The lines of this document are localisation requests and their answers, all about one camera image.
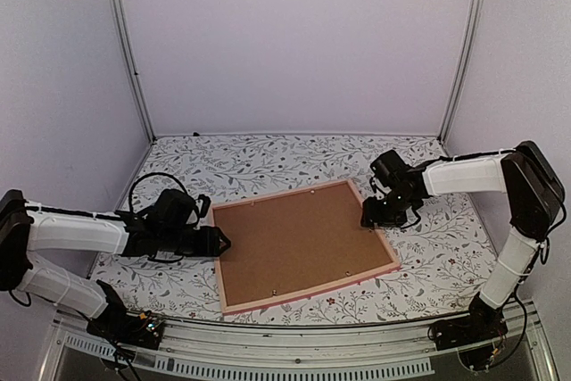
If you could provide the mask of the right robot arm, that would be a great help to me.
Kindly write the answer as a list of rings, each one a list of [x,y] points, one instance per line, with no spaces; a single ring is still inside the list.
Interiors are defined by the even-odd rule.
[[[364,228],[407,228],[431,197],[498,192],[509,202],[509,236],[483,288],[460,319],[433,323],[429,337],[440,349],[492,339],[507,332],[503,308],[517,297],[550,232],[566,218],[565,189],[538,145],[524,141],[488,153],[440,157],[416,166],[394,150],[371,162],[374,194],[362,204]]]

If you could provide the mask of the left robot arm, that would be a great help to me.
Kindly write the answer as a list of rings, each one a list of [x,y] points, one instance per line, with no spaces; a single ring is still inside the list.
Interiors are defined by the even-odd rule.
[[[1,289],[41,297],[85,317],[93,335],[120,343],[140,344],[159,337],[150,312],[132,316],[113,287],[79,277],[39,255],[41,250],[145,256],[160,252],[185,257],[219,257],[231,246],[218,227],[200,226],[210,209],[205,195],[197,198],[166,189],[141,211],[99,213],[69,211],[27,201],[10,190],[1,200]]]

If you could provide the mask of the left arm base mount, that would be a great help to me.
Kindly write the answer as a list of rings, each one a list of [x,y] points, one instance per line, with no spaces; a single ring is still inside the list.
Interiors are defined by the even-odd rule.
[[[100,336],[114,345],[126,344],[158,350],[164,331],[162,320],[149,311],[133,316],[125,311],[106,309],[87,323],[90,335]]]

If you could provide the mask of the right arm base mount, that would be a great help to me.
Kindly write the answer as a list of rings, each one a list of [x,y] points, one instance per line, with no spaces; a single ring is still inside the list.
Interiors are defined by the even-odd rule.
[[[439,319],[432,323],[427,337],[438,351],[468,348],[459,351],[460,363],[472,371],[487,370],[504,348],[508,328],[503,318],[486,325],[471,316]]]

